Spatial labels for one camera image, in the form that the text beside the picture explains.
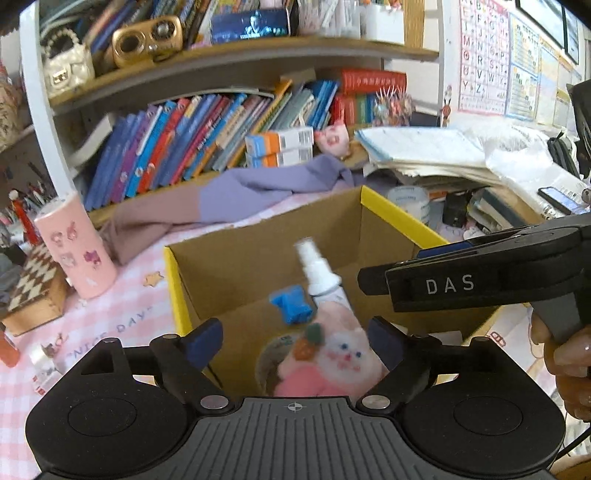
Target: tape roll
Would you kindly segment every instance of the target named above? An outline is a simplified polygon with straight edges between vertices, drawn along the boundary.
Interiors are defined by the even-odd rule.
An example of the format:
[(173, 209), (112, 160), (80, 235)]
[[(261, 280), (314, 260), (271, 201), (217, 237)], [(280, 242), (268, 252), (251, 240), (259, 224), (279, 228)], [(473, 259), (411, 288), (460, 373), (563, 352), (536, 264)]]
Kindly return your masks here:
[(394, 187), (388, 200), (425, 225), (429, 223), (429, 194), (421, 187)]

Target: human hand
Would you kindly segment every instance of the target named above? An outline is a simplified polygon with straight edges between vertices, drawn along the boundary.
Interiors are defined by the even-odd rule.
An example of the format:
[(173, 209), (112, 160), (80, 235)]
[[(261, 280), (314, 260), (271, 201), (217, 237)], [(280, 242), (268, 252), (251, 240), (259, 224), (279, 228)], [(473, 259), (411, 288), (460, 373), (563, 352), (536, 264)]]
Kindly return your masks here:
[(544, 360), (548, 372), (556, 376), (558, 393), (566, 411), (584, 421), (591, 420), (591, 325), (575, 333), (565, 344), (557, 345), (540, 317), (531, 316), (531, 340), (544, 344)]

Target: sticker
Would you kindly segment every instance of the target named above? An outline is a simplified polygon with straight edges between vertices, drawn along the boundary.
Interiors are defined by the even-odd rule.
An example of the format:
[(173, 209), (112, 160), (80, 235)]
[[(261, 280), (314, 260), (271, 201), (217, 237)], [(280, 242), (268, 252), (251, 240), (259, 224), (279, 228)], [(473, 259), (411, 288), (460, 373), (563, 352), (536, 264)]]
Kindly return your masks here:
[(70, 242), (73, 242), (78, 238), (78, 232), (76, 231), (76, 224), (72, 222), (70, 226), (66, 229), (66, 235)]
[(144, 287), (155, 287), (163, 280), (164, 277), (160, 274), (160, 272), (149, 273), (144, 278)]
[(76, 259), (74, 255), (68, 252), (60, 256), (60, 263), (65, 267), (74, 268), (76, 266)]
[(63, 237), (64, 235), (61, 232), (53, 232), (51, 234), (51, 241), (61, 248), (64, 246)]
[(99, 254), (96, 253), (96, 250), (93, 250), (92, 252), (85, 252), (84, 260), (86, 260), (88, 263), (92, 263), (92, 268), (95, 270), (102, 265)]

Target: star sticker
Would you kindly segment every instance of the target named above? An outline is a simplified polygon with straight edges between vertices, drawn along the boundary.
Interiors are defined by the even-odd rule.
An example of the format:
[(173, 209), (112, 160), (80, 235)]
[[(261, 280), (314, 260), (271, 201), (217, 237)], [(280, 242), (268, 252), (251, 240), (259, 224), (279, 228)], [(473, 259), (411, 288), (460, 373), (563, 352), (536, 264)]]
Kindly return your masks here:
[(144, 287), (155, 287), (162, 280), (164, 280), (164, 277), (160, 274), (160, 272), (149, 273), (145, 276)]

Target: purple cloth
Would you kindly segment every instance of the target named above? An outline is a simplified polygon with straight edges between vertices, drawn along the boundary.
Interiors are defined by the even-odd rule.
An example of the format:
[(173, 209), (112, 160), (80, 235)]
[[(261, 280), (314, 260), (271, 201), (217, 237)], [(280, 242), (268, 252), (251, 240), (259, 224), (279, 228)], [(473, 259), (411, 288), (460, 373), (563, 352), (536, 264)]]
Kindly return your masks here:
[(328, 192), (338, 180), (355, 185), (351, 171), (331, 155), (281, 168), (233, 168), (201, 188), (199, 223), (237, 222), (294, 193)]
[(281, 168), (233, 168), (205, 186), (187, 182), (120, 204), (100, 231), (109, 255), (125, 265), (169, 232), (246, 219), (294, 193), (329, 192), (355, 181), (337, 158), (320, 155)]

